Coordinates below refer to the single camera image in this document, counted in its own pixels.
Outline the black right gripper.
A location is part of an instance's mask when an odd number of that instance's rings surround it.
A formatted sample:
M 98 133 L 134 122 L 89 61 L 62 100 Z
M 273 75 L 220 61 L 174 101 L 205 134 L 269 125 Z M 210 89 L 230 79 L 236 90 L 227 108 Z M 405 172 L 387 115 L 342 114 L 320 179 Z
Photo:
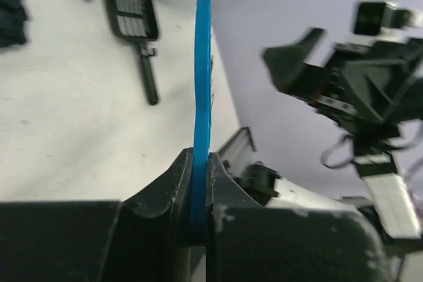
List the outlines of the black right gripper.
M 307 101 L 349 133 L 422 119 L 422 39 L 376 42 L 364 53 L 336 50 L 323 67 L 305 63 L 321 37 L 310 28 L 297 42 L 266 48 L 263 61 L 284 94 L 308 94 Z

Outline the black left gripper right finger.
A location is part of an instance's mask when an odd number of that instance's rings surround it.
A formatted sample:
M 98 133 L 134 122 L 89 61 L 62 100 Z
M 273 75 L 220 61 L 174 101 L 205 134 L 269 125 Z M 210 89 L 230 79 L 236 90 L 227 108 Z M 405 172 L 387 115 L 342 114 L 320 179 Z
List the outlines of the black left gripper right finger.
M 352 211 L 266 208 L 208 159 L 208 281 L 391 281 L 383 244 Z

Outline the blue brush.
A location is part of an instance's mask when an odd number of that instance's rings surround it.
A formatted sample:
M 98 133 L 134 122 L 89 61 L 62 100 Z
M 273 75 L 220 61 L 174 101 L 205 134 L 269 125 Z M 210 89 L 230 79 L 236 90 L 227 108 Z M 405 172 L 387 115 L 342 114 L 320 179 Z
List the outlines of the blue brush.
M 206 180 L 212 126 L 212 4 L 196 1 L 194 31 L 195 122 L 190 195 L 190 236 L 194 244 L 206 236 Z

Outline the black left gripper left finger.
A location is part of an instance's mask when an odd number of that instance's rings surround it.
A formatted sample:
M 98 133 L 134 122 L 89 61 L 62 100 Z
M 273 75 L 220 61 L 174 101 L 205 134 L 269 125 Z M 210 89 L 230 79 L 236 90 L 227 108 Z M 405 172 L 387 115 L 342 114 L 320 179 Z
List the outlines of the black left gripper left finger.
M 125 201 L 1 204 L 2 281 L 172 281 L 192 151 Z

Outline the black slotted scoop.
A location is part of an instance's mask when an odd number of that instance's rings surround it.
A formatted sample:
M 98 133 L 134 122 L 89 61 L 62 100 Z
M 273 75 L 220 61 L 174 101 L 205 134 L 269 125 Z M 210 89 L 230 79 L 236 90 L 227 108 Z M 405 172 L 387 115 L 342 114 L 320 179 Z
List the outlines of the black slotted scoop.
M 152 0 L 105 0 L 106 14 L 112 33 L 131 44 L 138 55 L 139 76 L 150 105 L 159 102 L 150 58 L 156 50 L 150 42 L 159 38 L 159 29 Z

